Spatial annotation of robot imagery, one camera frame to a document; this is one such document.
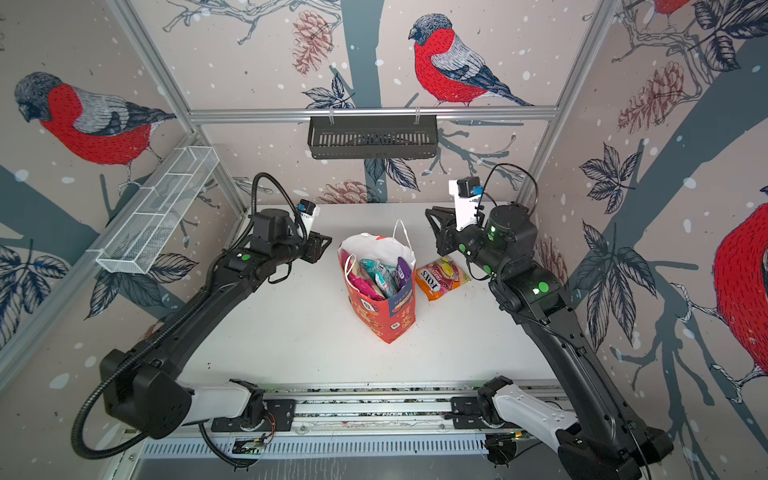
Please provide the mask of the purple Fox's berries bag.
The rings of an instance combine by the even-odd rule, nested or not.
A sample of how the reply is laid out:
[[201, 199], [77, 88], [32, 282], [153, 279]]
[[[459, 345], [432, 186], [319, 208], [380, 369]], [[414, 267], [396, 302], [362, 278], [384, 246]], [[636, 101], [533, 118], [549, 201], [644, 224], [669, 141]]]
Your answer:
[[400, 289], [405, 288], [410, 284], [412, 277], [412, 269], [410, 264], [402, 257], [398, 258], [397, 265], [395, 267], [395, 278]]

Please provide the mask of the orange Fox's candy bag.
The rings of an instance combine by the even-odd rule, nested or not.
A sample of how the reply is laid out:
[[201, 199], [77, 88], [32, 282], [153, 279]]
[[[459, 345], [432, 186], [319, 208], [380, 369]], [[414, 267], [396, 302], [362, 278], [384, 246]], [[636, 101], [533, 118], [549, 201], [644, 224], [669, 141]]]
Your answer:
[[435, 301], [470, 281], [470, 276], [450, 257], [441, 257], [415, 271], [417, 285]]

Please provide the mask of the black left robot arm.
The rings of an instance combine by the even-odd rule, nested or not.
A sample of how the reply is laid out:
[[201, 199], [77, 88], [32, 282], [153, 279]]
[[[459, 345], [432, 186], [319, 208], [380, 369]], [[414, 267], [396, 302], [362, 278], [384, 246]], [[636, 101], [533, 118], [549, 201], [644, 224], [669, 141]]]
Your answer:
[[112, 351], [100, 364], [101, 396], [110, 416], [153, 439], [178, 427], [217, 418], [238, 418], [248, 428], [267, 415], [264, 392], [245, 380], [218, 386], [179, 382], [185, 365], [220, 322], [281, 266], [296, 260], [314, 264], [331, 239], [312, 229], [319, 214], [302, 200], [295, 212], [268, 208], [211, 265], [204, 286], [181, 310], [129, 352]]

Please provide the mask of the red paper gift bag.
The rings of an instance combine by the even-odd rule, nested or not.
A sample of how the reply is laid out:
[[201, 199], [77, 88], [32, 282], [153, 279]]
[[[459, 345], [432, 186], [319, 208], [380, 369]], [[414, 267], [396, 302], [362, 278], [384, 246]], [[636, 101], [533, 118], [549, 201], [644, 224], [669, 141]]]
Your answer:
[[[362, 296], [348, 284], [340, 262], [340, 251], [344, 249], [363, 259], [380, 260], [392, 268], [395, 277], [395, 267], [399, 257], [404, 258], [411, 266], [411, 282], [391, 298], [375, 302]], [[344, 276], [348, 291], [348, 299], [358, 318], [383, 342], [393, 343], [415, 324], [416, 300], [414, 280], [416, 257], [408, 231], [402, 220], [397, 220], [390, 236], [378, 236], [360, 233], [345, 239], [337, 250], [337, 258]]]

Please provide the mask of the teal Fox's candy bag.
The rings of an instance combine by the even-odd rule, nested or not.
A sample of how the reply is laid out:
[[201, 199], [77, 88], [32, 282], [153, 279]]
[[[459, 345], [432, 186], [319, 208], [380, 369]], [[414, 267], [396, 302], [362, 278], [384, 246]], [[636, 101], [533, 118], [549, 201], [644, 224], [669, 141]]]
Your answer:
[[398, 283], [391, 272], [392, 268], [380, 260], [363, 259], [361, 268], [371, 278], [385, 298], [393, 297], [398, 291]]

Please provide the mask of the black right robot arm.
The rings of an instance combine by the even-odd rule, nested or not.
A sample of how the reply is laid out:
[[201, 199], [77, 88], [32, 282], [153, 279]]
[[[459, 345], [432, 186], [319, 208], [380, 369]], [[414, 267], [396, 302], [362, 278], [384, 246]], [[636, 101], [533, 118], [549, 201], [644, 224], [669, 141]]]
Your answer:
[[517, 203], [488, 215], [433, 207], [425, 216], [439, 253], [458, 252], [483, 270], [499, 309], [534, 342], [572, 406], [557, 409], [498, 376], [478, 391], [483, 421], [521, 427], [558, 455], [572, 479], [650, 478], [672, 441], [624, 400], [588, 345], [561, 282], [534, 261], [537, 229], [528, 210]]

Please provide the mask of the pink Lay's chips bag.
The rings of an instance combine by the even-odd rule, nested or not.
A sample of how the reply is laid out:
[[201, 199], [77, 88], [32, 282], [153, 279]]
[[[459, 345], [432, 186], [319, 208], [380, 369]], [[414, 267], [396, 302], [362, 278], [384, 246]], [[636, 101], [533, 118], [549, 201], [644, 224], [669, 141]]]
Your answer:
[[340, 251], [340, 262], [348, 284], [357, 290], [362, 296], [375, 302], [385, 300], [381, 290], [362, 268], [355, 255], [350, 254], [346, 250], [342, 249]]

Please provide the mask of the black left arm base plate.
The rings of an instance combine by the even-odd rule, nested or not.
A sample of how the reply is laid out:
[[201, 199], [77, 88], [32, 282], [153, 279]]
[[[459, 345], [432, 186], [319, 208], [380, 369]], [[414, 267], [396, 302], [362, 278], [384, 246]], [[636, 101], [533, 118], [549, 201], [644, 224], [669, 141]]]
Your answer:
[[211, 430], [215, 433], [272, 433], [291, 430], [296, 401], [293, 399], [266, 399], [235, 418], [216, 418]]

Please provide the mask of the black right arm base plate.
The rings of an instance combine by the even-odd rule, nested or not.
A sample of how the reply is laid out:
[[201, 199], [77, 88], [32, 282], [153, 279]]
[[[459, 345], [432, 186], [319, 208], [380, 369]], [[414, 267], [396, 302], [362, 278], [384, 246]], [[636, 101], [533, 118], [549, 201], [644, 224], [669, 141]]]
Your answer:
[[511, 429], [516, 425], [501, 420], [488, 420], [482, 413], [477, 397], [452, 397], [450, 409], [443, 415], [457, 430]]

